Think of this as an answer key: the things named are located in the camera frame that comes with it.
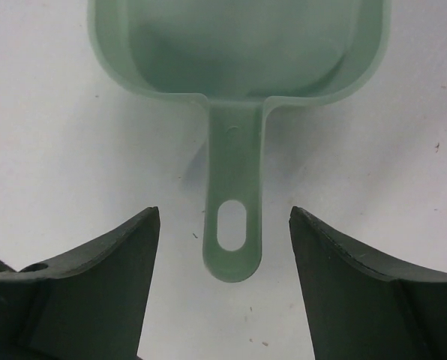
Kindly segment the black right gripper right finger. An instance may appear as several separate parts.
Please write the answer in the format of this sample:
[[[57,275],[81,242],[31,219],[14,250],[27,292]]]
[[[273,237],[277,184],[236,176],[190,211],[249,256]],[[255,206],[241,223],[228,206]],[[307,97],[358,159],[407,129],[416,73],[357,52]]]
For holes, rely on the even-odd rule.
[[[447,359],[447,273],[294,207],[289,230],[317,359]]]

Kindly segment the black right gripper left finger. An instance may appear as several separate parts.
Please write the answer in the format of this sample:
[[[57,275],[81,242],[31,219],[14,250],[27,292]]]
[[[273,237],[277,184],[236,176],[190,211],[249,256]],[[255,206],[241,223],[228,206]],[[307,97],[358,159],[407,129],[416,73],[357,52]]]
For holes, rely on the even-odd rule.
[[[136,359],[159,232],[150,207],[22,270],[0,260],[0,359]]]

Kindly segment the green plastic dustpan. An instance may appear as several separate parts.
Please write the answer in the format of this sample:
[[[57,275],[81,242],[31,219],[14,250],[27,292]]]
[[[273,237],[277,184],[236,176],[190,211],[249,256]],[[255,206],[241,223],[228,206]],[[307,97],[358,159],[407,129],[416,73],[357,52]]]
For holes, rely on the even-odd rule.
[[[390,1],[90,1],[88,33],[120,86],[208,119],[202,257],[218,280],[262,259],[266,119],[358,91],[386,51]]]

